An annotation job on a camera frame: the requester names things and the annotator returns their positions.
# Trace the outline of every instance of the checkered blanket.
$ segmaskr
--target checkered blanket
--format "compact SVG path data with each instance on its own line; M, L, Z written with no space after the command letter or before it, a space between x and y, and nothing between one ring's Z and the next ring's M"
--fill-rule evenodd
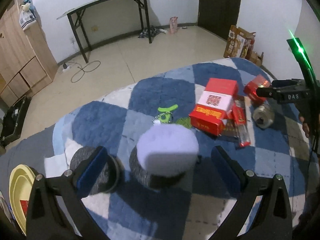
M174 120L187 117L209 78L236 80L239 94L244 95L244 85L258 74L270 80L247 60L221 59L141 80L84 105L55 125L55 156L46 159L46 175L62 174L80 147L102 145L121 160L124 180L114 193L100 192L82 201L110 239L208 239L236 202L210 159L212 148L221 145L245 170L265 177L282 174L290 197L293 225L296 225L304 208L307 179L310 178L308 190L314 192L319 182L319 167L313 157L310 174L307 174L309 141L302 132L294 105L280 106L270 100L276 111L275 122L261 130L251 119L253 107L246 98L251 145L242 149L192 128L202 160L176 187L153 191L140 185L130 173L131 150L139 136L153 125L153 116L159 114L158 107L178 104L173 112ZM242 233L249 228L260 200L258 197Z

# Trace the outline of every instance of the hand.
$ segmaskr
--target hand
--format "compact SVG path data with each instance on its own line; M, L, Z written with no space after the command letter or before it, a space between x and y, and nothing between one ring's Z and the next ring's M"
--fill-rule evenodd
M307 138L309 138L309 133L310 133L309 126L305 122L305 119L301 114L299 114L299 120L300 122L302 122L302 130L304 131L304 134L306 135Z

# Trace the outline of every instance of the beige floor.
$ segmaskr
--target beige floor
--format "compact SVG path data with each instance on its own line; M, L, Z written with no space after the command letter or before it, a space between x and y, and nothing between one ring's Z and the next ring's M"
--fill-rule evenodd
M54 81L31 100L20 140L56 123L62 116L111 91L141 79L199 62L223 57L226 42L199 27L179 29L176 34L159 34L152 44L136 36L105 45L91 52L89 62L101 61L91 73L77 83L71 77L79 70L70 64L67 71L58 70ZM71 60L85 66L82 56ZM93 63L86 70L97 66Z

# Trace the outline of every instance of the table leg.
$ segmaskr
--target table leg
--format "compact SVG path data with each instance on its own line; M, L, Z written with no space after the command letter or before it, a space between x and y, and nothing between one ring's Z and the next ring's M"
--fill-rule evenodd
M91 44L90 44L90 42L89 42L89 39L88 39L87 33L85 32L84 27L83 27L83 23L82 23L82 16L83 16L83 14L82 14L82 15L80 15L80 12L77 12L76 14L77 14L77 16L79 17L79 24L80 24L80 27L81 27L82 33L83 33L83 35L84 35L85 41L87 42L88 49L91 51L91 50L92 50L92 48L91 48Z
M141 31L143 32L144 26L143 26L143 19L142 19L141 5L140 5L140 0L137 0L137 1L138 1L138 8L139 8L140 22L141 22Z
M77 44L78 44L78 46L79 46L79 49L80 49L80 51L81 51L82 57L84 58L84 61L85 61L86 63L89 63L89 61L88 61L88 59L87 59L87 56L86 56L86 54L85 54L85 52L84 52L84 49L83 49L83 47L82 47L82 45L81 45L81 42L80 42L80 40L79 40L79 36L78 36L77 31L76 31L76 27L75 27L75 25L74 25L74 23L73 23L73 20L72 20L72 17L71 17L70 14L68 14L68 20L69 20L69 23L70 23L70 26L71 26L73 35L75 36L76 42L77 42Z
M144 10L146 13L146 21L147 21L147 29L148 29L148 36L149 36L149 43L152 43L151 40L151 31L150 31L150 22L149 22L149 12L148 12L148 2L147 0L143 0L144 3Z

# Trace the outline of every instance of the blue gripper pad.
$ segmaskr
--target blue gripper pad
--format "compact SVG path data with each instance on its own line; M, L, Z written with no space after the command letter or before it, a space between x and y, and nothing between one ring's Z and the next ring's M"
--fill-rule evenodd
M108 152L105 147L99 146L92 153L89 159L83 161L86 163L86 168L82 171L76 181L77 197L84 198L87 197L98 179L100 172L107 163Z
M241 194L241 181L235 171L231 168L230 163L234 162L221 146L214 147L211 151L211 160L221 179L225 183L231 197L238 198Z

